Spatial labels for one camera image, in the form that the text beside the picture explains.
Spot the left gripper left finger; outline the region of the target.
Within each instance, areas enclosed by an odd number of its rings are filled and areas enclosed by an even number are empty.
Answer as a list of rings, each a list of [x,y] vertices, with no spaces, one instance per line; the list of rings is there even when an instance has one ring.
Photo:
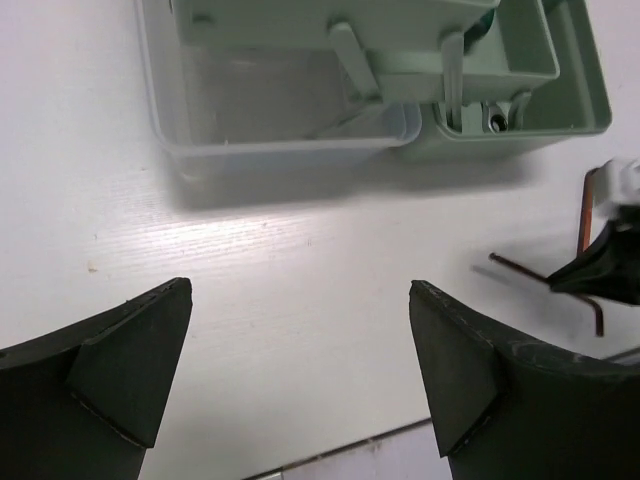
[[[155,446],[192,312],[174,278],[1,351],[4,479],[136,479]]]

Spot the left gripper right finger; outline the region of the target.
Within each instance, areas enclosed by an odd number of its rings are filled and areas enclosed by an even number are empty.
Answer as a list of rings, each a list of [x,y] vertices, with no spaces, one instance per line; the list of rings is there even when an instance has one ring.
[[[424,280],[409,316],[441,457],[456,479],[635,479],[639,369],[559,348]]]

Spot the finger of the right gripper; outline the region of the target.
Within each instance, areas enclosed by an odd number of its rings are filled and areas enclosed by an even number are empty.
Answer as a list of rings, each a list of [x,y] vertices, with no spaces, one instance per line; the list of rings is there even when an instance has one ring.
[[[639,208],[622,206],[593,243],[548,277],[550,289],[639,303]]]

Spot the green toolbox with clear lid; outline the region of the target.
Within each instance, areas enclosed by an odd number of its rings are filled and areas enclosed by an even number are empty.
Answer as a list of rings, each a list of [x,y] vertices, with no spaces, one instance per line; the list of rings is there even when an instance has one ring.
[[[140,1],[137,13],[152,125],[184,167],[385,150],[502,159],[612,121],[582,1]],[[481,104],[512,101],[522,128],[485,133]]]

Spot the green stubby screwdriver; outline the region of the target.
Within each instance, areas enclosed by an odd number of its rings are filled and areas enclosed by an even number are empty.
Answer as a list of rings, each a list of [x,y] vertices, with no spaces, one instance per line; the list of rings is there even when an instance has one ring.
[[[494,19],[496,10],[491,9],[487,11],[479,20],[477,20],[465,33],[464,33],[464,53],[467,54],[473,50],[475,45],[481,41],[490,31]]]

